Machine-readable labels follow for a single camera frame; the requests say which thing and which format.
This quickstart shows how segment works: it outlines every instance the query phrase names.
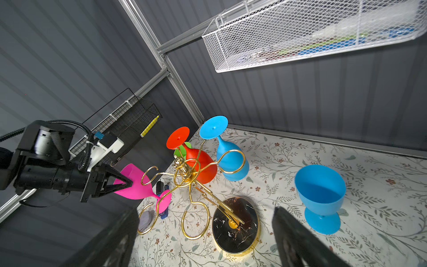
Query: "black marble surface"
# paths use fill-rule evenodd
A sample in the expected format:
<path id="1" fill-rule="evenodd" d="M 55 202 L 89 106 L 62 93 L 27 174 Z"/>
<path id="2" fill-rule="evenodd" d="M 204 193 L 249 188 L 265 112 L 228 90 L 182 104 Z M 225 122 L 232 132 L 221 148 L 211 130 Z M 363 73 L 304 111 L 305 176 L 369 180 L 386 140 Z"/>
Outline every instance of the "black marble surface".
<path id="1" fill-rule="evenodd" d="M 258 216 L 253 206 L 244 198 L 232 197 L 224 201 L 233 209 L 245 224 L 239 224 L 236 229 L 228 225 L 228 218 L 216 209 L 213 215 L 212 231 L 218 245 L 226 252 L 237 254 L 247 250 L 257 237 Z"/>

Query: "white table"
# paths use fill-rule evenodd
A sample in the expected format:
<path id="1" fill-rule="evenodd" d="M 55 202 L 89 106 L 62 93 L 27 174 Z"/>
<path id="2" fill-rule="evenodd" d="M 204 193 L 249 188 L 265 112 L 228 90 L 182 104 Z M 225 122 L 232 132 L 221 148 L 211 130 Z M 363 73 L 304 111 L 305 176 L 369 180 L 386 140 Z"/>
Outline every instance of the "white table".
<path id="1" fill-rule="evenodd" d="M 185 227 L 193 235 L 203 229 L 206 215 L 189 205 L 185 188 L 174 192 L 168 218 L 159 219 L 148 234 L 137 236 L 129 266 L 281 266 L 271 227 L 278 205 L 352 266 L 427 266 L 427 161 L 233 129 L 227 129 L 222 138 L 243 150 L 249 174 L 230 182 L 218 172 L 208 187 L 220 199 L 242 196 L 255 204 L 261 220 L 255 250 L 243 257 L 222 252 L 211 226 L 200 239 L 187 240 L 180 227 L 184 210 L 191 211 Z M 201 142 L 198 132 L 190 140 L 194 148 Z M 209 140 L 204 151 L 215 159 L 217 147 L 216 139 Z M 347 194 L 339 211 L 341 229 L 334 235 L 319 234 L 304 220 L 305 207 L 296 194 L 294 176 L 309 164 L 331 167 L 346 181 Z M 193 199 L 203 201 L 214 213 L 215 207 L 199 192 L 193 193 Z M 138 211 L 153 200 L 143 200 Z"/>

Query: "yellow marker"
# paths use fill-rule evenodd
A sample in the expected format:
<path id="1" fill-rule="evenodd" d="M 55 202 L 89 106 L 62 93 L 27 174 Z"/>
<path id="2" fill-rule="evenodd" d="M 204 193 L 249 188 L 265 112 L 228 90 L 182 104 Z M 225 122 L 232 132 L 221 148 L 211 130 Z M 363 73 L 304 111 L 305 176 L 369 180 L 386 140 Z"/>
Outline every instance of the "yellow marker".
<path id="1" fill-rule="evenodd" d="M 151 128 L 154 126 L 154 124 L 157 123 L 157 120 L 159 119 L 159 115 L 157 115 L 157 117 L 155 117 L 150 124 L 142 131 L 141 133 L 141 137 L 144 137 L 147 135 L 148 131 L 151 130 Z"/>

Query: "red flower print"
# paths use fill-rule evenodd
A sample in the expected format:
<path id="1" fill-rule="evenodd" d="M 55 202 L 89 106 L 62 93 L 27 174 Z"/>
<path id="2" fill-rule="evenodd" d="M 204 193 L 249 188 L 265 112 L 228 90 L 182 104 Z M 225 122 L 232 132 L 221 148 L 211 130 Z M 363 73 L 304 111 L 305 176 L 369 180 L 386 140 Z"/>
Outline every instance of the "red flower print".
<path id="1" fill-rule="evenodd" d="M 388 179 L 388 180 L 386 180 L 386 182 L 389 183 L 390 185 L 395 185 L 396 184 L 396 182 L 394 180 L 392 180 L 392 179 Z"/>

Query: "blue goblet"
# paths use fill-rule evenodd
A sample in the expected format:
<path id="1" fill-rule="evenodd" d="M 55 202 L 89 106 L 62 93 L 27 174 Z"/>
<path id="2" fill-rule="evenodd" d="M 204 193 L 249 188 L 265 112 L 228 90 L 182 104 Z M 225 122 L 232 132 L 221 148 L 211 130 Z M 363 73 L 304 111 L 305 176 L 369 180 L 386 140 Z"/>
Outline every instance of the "blue goblet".
<path id="1" fill-rule="evenodd" d="M 309 165 L 295 175 L 295 187 L 305 205 L 305 219 L 315 231 L 331 235 L 341 226 L 337 211 L 345 196 L 345 182 L 336 171 Z"/>
<path id="2" fill-rule="evenodd" d="M 224 141 L 221 134 L 227 129 L 228 119 L 224 116 L 215 116 L 207 120 L 200 128 L 200 137 L 206 140 L 218 138 L 219 145 L 216 153 L 216 160 L 227 151 L 236 149 L 242 151 L 236 144 Z M 219 166 L 225 171 L 235 171 L 242 166 L 243 156 L 238 152 L 231 152 L 224 156 Z M 246 177 L 249 172 L 249 162 L 246 160 L 243 169 L 234 174 L 223 173 L 224 176 L 230 181 L 239 181 Z"/>

